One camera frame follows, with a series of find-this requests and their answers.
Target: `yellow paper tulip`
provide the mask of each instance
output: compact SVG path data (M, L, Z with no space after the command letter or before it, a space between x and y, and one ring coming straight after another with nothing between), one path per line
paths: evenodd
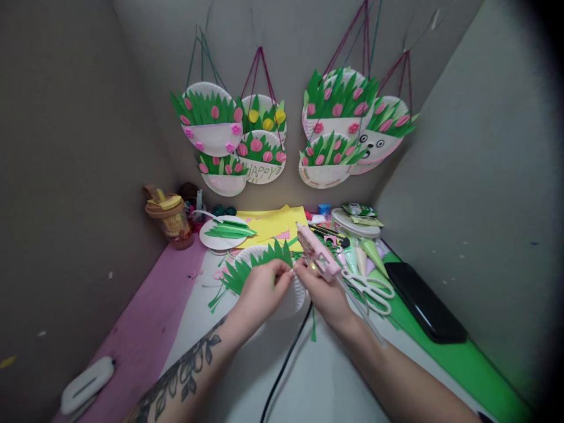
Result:
M286 120L286 114L284 113L283 110L278 110L274 114L274 119L276 120L276 123L278 123L280 125L282 122L284 122Z
M272 119L266 118L263 121L263 129L264 130L272 130L272 128L274 127L274 122Z
M259 118L258 115L259 115L259 114L258 114L258 112L257 112L256 110L251 110L251 111L249 112L249 120L250 120L251 122L253 122L253 123L256 123L257 120L258 120L258 118Z

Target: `white table surface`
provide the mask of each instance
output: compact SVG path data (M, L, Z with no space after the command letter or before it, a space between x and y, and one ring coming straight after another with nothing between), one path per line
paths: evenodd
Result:
M209 251L180 322L176 340L163 367L164 373L182 354L228 313L237 296L228 292L212 314L208 303L219 290L218 277L222 257ZM309 298L294 317L268 321L237 353L228 373L207 404L202 421L258 422L268 393L280 371L284 357L303 321ZM424 367L435 378L475 411L492 416L444 371L408 334L376 313L371 318L380 333L404 354ZM292 353L277 392L270 403L269 423L287 422L388 422L340 343L315 314L317 342L312 342L313 319L309 318Z

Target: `forearm tattoo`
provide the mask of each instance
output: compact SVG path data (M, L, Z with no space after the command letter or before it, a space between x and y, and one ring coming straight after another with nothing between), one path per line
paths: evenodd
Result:
M195 343L191 349L180 357L162 377L147 391L145 396L139 400L134 414L129 418L130 423L146 423L149 419L149 411L155 403L155 421L165 410L166 398L174 398L181 391L181 400L184 401L188 395L196 394L197 384L194 380L196 373L202 371L204 357L208 365L212 363L213 355L211 348L221 342L219 335L214 332L225 322L227 316L223 317L204 337Z

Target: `pink table surface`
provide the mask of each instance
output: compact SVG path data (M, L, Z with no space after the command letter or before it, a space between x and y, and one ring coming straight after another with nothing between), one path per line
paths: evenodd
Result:
M108 355L116 367L80 423L120 422L158 380L207 251L195 236L187 250L165 248L91 360L89 365ZM52 421L70 417L59 411Z

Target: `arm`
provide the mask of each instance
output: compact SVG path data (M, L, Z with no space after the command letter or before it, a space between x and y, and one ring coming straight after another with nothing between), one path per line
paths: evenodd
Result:
M382 348L366 322L349 307L340 284L315 275L303 259L294 271L394 422L480 421L445 385L393 345Z
M123 422L193 422L235 353L278 308L292 277L281 260L254 267L231 312L161 376Z

